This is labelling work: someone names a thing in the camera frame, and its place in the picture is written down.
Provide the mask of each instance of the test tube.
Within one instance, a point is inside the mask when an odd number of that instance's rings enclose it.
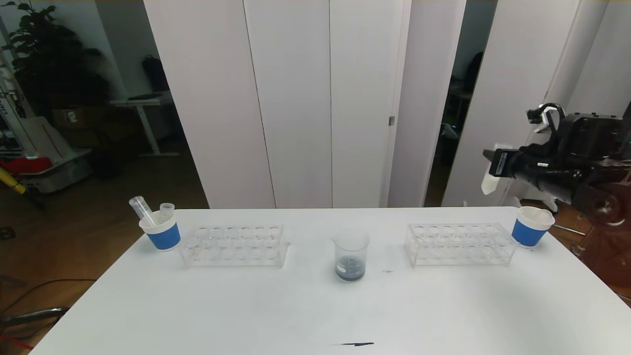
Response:
[[[136,196],[129,200],[129,205],[136,211],[138,218],[146,219],[150,227],[157,226],[157,223],[151,218],[151,209],[147,206],[142,196]]]
[[[165,202],[160,204],[160,223],[164,223],[173,217],[173,211],[175,205],[173,203]]]

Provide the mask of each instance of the doorway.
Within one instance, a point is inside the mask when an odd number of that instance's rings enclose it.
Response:
[[[424,207],[440,207],[473,97],[497,0],[467,0]]]

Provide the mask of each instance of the red object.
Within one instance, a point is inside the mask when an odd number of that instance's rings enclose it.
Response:
[[[1,339],[6,339],[6,340],[8,340],[8,341],[10,341],[10,342],[14,342],[14,343],[15,343],[15,345],[17,345],[17,346],[21,346],[21,347],[23,347],[24,349],[33,350],[33,347],[32,347],[32,346],[30,346],[30,345],[28,345],[28,344],[26,344],[26,343],[23,343],[23,342],[19,341],[18,339],[15,339],[15,338],[10,338],[10,337],[3,337],[2,335],[0,335],[0,340],[1,340]]]
[[[48,158],[26,159],[19,158],[12,162],[0,162],[0,165],[8,172],[15,176],[20,174],[34,174],[36,172],[44,171],[52,167],[52,163]]]

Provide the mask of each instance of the white desk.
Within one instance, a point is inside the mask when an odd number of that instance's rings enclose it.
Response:
[[[193,224],[284,223],[282,269],[192,268],[141,237],[32,355],[624,354],[631,310],[551,235],[509,267],[411,268],[410,222],[498,221],[514,207],[178,210]],[[329,237],[369,233],[367,271],[338,280]],[[335,344],[373,342],[352,347]]]
[[[144,111],[145,106],[160,106],[171,103],[173,103],[173,97],[171,96],[170,91],[162,92],[160,96],[152,97],[151,99],[122,99],[110,101],[110,104],[117,107],[133,107],[136,109],[136,111],[138,112],[138,116],[140,117],[140,121],[143,123],[144,133],[147,136],[147,140],[149,141],[149,144],[151,145],[151,150],[153,151],[153,153],[146,153],[142,155],[151,157],[173,157],[180,155],[179,153],[162,153],[160,151],[158,141],[156,141],[156,138],[153,135],[153,130],[151,130],[151,125],[149,124],[147,113]]]

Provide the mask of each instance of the clear acrylic test tube rack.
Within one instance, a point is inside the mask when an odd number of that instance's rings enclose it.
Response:
[[[199,226],[179,250],[188,267],[283,267],[283,226]]]
[[[507,266],[517,248],[498,223],[410,224],[404,245],[413,267]]]

